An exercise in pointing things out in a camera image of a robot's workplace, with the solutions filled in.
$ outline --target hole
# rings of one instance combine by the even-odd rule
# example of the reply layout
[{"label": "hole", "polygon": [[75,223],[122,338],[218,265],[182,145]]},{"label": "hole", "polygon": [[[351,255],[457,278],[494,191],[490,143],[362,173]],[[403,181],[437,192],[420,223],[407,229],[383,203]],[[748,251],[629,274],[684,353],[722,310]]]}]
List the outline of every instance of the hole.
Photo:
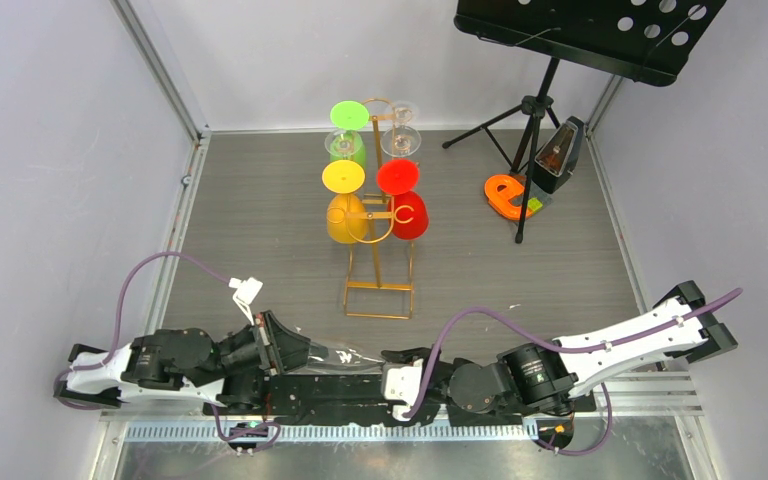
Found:
[{"label": "hole", "polygon": [[661,0],[658,4],[658,8],[664,13],[670,13],[675,10],[676,0]]},{"label": "hole", "polygon": [[634,20],[632,20],[631,17],[623,17],[617,22],[617,28],[619,28],[621,32],[627,32],[631,30],[631,27],[633,26]]},{"label": "hole", "polygon": [[704,5],[694,5],[688,10],[687,16],[690,17],[691,20],[701,20],[706,13],[708,13],[708,9],[705,8]]},{"label": "hole", "polygon": [[690,36],[686,32],[678,32],[673,35],[673,38],[670,41],[673,42],[673,45],[680,47],[687,43],[688,40],[690,40]]},{"label": "hole", "polygon": [[660,34],[661,27],[657,25],[649,25],[645,30],[643,30],[643,35],[646,35],[646,38],[655,38]]}]

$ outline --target gray floor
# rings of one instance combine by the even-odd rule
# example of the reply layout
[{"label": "gray floor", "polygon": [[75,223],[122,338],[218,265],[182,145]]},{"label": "gray floor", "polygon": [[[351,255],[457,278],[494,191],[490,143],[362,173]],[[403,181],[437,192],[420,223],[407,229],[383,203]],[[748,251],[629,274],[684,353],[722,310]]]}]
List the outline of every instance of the gray floor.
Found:
[{"label": "gray floor", "polygon": [[[513,151],[519,132],[499,131]],[[371,135],[364,134],[371,144]],[[416,310],[411,320],[346,317],[341,294],[348,248],[325,231],[333,194],[320,180],[327,163],[324,133],[214,135],[187,231],[184,251],[229,276],[264,282],[254,309],[271,309],[285,325],[317,340],[375,353],[430,346],[459,310],[485,305],[551,338],[605,327],[637,313],[608,211],[587,149],[555,202],[526,224],[496,215],[484,181],[506,165],[486,135],[440,148],[452,132],[424,132],[416,191],[431,218],[417,241]],[[376,163],[370,148],[367,186]],[[404,281],[406,243],[388,238],[381,249],[385,281]],[[360,248],[357,279],[372,280],[369,248]],[[358,309],[405,311],[400,293],[353,294]],[[164,327],[201,327],[221,336],[243,326],[231,291],[182,262]],[[444,358],[485,362],[523,343],[501,324],[464,320],[450,335]]]}]

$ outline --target music stand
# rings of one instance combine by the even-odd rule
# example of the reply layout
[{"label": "music stand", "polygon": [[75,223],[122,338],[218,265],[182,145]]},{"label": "music stand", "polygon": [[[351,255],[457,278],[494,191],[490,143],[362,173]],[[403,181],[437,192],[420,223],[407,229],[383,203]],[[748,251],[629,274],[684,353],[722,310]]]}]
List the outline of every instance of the music stand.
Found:
[{"label": "music stand", "polygon": [[[515,175],[525,167],[527,203],[540,121],[548,113],[560,127],[548,95],[561,60],[619,75],[635,82],[664,87],[675,82],[690,51],[726,0],[459,0],[455,26],[481,40],[516,46],[551,57],[537,96],[472,130],[443,143],[443,148],[484,130]],[[490,126],[522,112],[528,123],[513,161]],[[530,143],[528,161],[521,165]],[[516,243],[522,243],[526,208],[522,208]]]}]

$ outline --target aluminum frame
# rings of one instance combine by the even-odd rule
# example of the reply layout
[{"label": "aluminum frame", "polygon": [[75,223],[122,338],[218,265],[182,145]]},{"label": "aluminum frame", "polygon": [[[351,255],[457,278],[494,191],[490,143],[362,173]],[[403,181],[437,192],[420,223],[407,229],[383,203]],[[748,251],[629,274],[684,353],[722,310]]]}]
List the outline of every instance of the aluminum frame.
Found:
[{"label": "aluminum frame", "polygon": [[181,121],[181,125],[184,130],[187,131],[187,135],[193,142],[197,142],[201,139],[204,130],[200,126],[196,125],[192,114],[187,109],[184,100],[175,88],[175,83],[172,81],[172,77],[169,75],[169,71],[160,59],[160,54],[154,47],[151,38],[148,35],[145,27],[140,21],[134,6],[130,0],[110,0],[110,4],[119,14],[119,18],[122,20],[122,25],[128,30],[131,38],[134,40],[134,44],[137,50],[140,51],[143,58],[157,80],[163,95],[169,100],[172,109],[175,111],[175,115]]}]

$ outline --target purple cable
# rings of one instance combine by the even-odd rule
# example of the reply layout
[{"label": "purple cable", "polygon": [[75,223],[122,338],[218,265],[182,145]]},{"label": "purple cable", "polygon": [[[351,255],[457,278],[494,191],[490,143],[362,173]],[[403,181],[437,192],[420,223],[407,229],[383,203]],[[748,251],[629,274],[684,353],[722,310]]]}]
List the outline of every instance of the purple cable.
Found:
[{"label": "purple cable", "polygon": [[[605,410],[608,411],[608,425],[605,426],[605,433],[602,434],[602,438],[599,439],[598,442],[596,442],[595,445],[593,445],[590,448],[586,448],[584,450],[564,450],[562,448],[558,449],[559,455],[566,455],[568,457],[580,457],[582,455],[589,455],[596,450],[599,450],[605,445],[605,442],[608,441],[608,437],[611,435],[611,429],[614,427],[614,409],[611,406],[611,396],[608,395],[608,389],[605,388],[605,384],[600,384],[602,386],[602,392],[605,393]],[[549,442],[544,442],[543,440],[537,439],[537,444],[541,447],[555,451],[555,447],[552,446],[552,441],[555,439],[555,434],[552,434],[552,438],[549,439]]]},{"label": "purple cable", "polygon": [[[702,307],[699,307],[696,310],[693,310],[692,312],[688,313],[687,315],[683,315],[682,319],[686,321],[688,319],[697,317],[705,313],[715,312],[718,309],[722,308],[724,305],[728,304],[729,302],[737,298],[737,296],[740,295],[741,293],[743,293],[742,288],[735,288],[731,292],[723,295],[722,297],[714,300],[713,302],[707,305],[704,305]],[[527,331],[523,330],[522,327],[514,323],[512,320],[505,317],[501,313],[496,312],[495,310],[491,310],[487,307],[467,308],[466,310],[463,310],[455,314],[455,316],[452,317],[451,320],[446,322],[446,325],[443,327],[443,330],[440,332],[440,335],[437,336],[437,341],[434,342],[434,346],[431,347],[431,356],[428,358],[428,365],[425,367],[425,372],[422,375],[422,383],[420,383],[419,385],[419,395],[417,396],[416,401],[413,404],[413,407],[411,407],[410,411],[405,415],[407,418],[412,418],[419,411],[420,407],[422,407],[422,402],[423,400],[425,400],[425,393],[428,391],[428,385],[431,383],[431,374],[434,372],[434,365],[437,363],[437,357],[440,354],[440,349],[443,347],[443,341],[446,340],[446,337],[449,336],[449,332],[451,332],[452,328],[455,326],[456,323],[458,323],[460,319],[462,319],[467,315],[471,315],[473,313],[482,313],[484,315],[487,315],[488,317],[491,317],[494,320],[497,320],[503,323],[506,327],[510,328],[515,333],[518,333],[519,335],[531,340],[535,345],[543,347],[546,350],[549,350],[552,352],[590,353],[590,352],[596,352],[599,350],[605,350],[607,348],[607,345],[605,345],[604,343],[591,345],[589,347],[575,347],[575,348],[559,347],[553,343],[549,343],[535,335],[532,335],[531,333],[528,333]],[[635,340],[640,340],[641,338],[648,337],[649,335],[653,335],[660,331],[666,330],[674,325],[678,325],[678,322],[674,319],[669,320],[668,322],[665,322],[656,327],[652,327],[648,330],[644,330],[640,333],[635,333],[633,335],[628,335],[626,337],[622,337],[620,339],[614,340],[611,342],[611,344],[614,346],[617,346],[617,345],[626,344],[628,342],[633,342]]]},{"label": "purple cable", "polygon": [[[228,284],[231,279],[228,277],[223,277],[222,275],[214,272],[210,269],[207,265],[203,264],[202,262],[196,260],[195,258],[187,255],[186,253],[181,252],[174,252],[174,251],[166,251],[166,252],[159,252],[155,253],[154,255],[150,255],[146,257],[143,261],[138,263],[134,268],[131,269],[131,271],[128,273],[128,276],[125,277],[125,282],[122,284],[122,289],[119,290],[119,301],[116,304],[116,320],[113,323],[113,341],[111,342],[110,349],[107,351],[107,355],[101,360],[101,362],[93,364],[93,365],[78,365],[75,367],[72,367],[71,369],[66,369],[60,372],[60,374],[57,375],[57,377],[54,379],[54,387],[57,388],[57,383],[66,375],[69,374],[70,371],[82,371],[82,370],[95,370],[97,368],[101,368],[104,365],[107,364],[107,362],[110,361],[111,358],[113,358],[113,355],[116,353],[116,348],[119,346],[119,332],[122,329],[122,308],[125,305],[125,293],[128,291],[128,286],[131,284],[131,280],[134,279],[134,277],[137,275],[137,272],[140,271],[141,268],[148,265],[153,260],[156,260],[158,258],[163,257],[178,257],[183,258],[184,260],[187,260],[188,262],[192,263],[193,265],[201,268],[205,271],[208,275],[211,277],[219,280],[220,282],[223,282],[224,284]],[[98,407],[91,407],[86,405],[79,405],[76,403],[72,403],[66,400],[58,399],[60,403],[63,405],[66,405],[67,407],[74,408],[76,410],[98,410]]]},{"label": "purple cable", "polygon": [[253,448],[251,450],[252,453],[257,453],[257,452],[266,450],[272,445],[275,445],[275,442],[278,440],[278,435],[281,434],[281,425],[275,422],[263,422],[258,424],[254,428],[243,428],[243,429],[237,430],[235,433],[231,435],[225,435],[224,433],[222,433],[222,420],[219,418],[219,409],[216,408],[216,405],[211,405],[210,408],[213,410],[213,418],[214,420],[216,420],[216,435],[218,435],[219,438],[221,438],[226,442],[236,440],[242,436],[249,435],[251,433],[256,433],[256,432],[260,433],[259,431],[265,427],[275,427],[275,435],[273,435],[272,438],[266,441],[266,443],[264,443],[263,445],[258,445],[257,447]]}]

